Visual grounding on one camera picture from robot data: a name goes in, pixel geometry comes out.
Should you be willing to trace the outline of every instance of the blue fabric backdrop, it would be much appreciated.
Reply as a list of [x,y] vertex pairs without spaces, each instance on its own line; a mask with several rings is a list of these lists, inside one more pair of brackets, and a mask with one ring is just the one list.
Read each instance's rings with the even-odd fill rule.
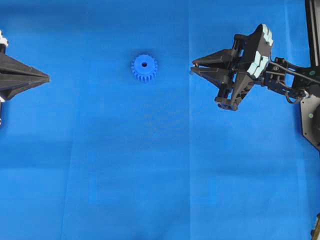
[[2,0],[0,19],[7,54],[51,76],[4,105],[0,240],[309,238],[320,160],[299,107],[255,86],[222,111],[189,70],[261,23],[308,66],[304,1]]

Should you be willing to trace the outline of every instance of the blue gear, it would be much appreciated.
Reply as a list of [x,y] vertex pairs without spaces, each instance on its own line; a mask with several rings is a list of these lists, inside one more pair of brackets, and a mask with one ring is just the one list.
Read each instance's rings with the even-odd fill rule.
[[137,56],[132,62],[131,69],[136,79],[142,83],[148,83],[156,77],[158,64],[152,56],[142,54]]

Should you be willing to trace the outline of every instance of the gear teeth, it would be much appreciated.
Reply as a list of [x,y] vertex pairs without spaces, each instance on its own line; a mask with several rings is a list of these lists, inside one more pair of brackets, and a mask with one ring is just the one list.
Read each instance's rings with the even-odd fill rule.
[[[149,58],[147,57],[147,59],[148,59],[148,60],[146,60],[147,63],[153,62],[153,69],[152,69],[152,71],[149,72],[148,74],[145,74],[145,73],[143,72],[143,70],[139,69],[139,67],[137,67],[137,68],[135,67],[135,62],[138,60],[139,57],[142,57],[142,56],[144,56],[144,57],[148,56],[148,57],[149,57]],[[142,55],[137,56],[137,57],[132,61],[132,63],[131,63],[131,71],[132,71],[135,79],[139,80],[141,83],[146,84],[146,83],[148,83],[149,81],[155,79],[155,77],[156,77],[156,75],[157,75],[157,71],[158,71],[158,63],[157,63],[157,61],[156,61],[151,55],[149,55],[149,54],[142,54]]]

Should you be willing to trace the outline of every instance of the wire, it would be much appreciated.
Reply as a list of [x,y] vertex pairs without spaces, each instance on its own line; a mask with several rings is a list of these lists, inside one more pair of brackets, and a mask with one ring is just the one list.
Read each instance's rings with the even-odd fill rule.
[[311,77],[308,77],[308,76],[305,76],[305,75],[303,75],[303,74],[297,73],[297,72],[295,72],[295,71],[291,71],[291,70],[289,70],[288,68],[285,68],[284,66],[281,66],[280,64],[275,63],[275,62],[273,62],[273,61],[270,61],[269,64],[275,65],[275,66],[277,66],[278,68],[280,68],[280,69],[282,69],[282,70],[285,70],[285,71],[288,72],[288,73],[291,73],[292,75],[296,75],[296,76],[299,76],[299,77],[301,77],[301,78],[307,79],[307,80],[309,80],[309,81],[311,81],[311,82],[320,84],[320,81],[318,81],[318,80],[315,80],[315,79],[313,79],[313,78],[311,78]]

